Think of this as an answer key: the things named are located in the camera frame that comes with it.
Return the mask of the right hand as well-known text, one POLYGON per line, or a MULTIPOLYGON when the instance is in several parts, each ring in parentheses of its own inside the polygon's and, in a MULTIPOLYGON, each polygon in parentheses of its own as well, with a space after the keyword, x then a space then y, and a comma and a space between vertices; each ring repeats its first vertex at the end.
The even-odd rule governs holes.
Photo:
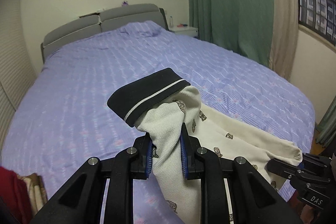
POLYGON ((305 200, 302 201, 299 199, 299 192, 297 190, 288 201, 289 206, 300 217, 303 223, 328 223, 323 215, 323 211, 311 206, 312 204, 320 205, 320 200, 313 196, 309 199, 309 203, 310 205, 305 200))

